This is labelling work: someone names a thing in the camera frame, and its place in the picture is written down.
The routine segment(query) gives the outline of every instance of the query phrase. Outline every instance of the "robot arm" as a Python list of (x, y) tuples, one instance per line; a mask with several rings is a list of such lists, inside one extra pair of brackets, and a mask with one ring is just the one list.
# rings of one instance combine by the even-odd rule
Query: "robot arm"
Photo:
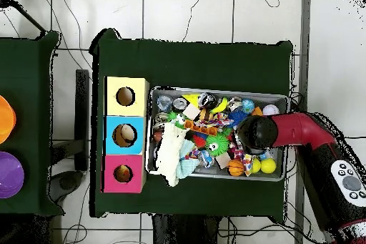
[(350, 163), (325, 124), (308, 113), (251, 116), (238, 127), (247, 149), (299, 145), (303, 175), (320, 230), (332, 244), (366, 244), (365, 169)]

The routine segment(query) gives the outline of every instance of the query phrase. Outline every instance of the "purple bowl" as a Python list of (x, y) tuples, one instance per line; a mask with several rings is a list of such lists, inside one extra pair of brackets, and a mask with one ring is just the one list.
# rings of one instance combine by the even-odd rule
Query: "purple bowl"
[(24, 171), (20, 161), (8, 152), (0, 152), (0, 198), (17, 194), (23, 181)]

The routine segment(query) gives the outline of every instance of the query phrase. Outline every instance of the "orange bowl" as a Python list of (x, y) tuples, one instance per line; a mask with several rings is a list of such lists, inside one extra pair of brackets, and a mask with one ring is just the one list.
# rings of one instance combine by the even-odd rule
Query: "orange bowl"
[(16, 115), (14, 110), (5, 98), (0, 96), (0, 144), (8, 138), (15, 126), (15, 122)]

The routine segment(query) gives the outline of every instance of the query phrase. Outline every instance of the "yellow box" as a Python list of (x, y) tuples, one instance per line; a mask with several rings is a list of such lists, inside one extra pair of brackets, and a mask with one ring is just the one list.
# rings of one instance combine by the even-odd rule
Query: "yellow box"
[[(109, 116), (145, 117), (147, 109), (147, 95), (149, 83), (144, 78), (107, 77), (104, 86), (104, 104)], [(123, 87), (132, 92), (133, 102), (123, 106), (117, 101), (117, 93)]]

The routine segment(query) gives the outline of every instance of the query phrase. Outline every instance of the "shape sorter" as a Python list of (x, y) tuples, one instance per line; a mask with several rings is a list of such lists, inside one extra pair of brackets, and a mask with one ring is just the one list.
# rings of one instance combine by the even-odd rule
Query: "shape sorter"
[(144, 78), (104, 78), (102, 192), (142, 191), (148, 93)]

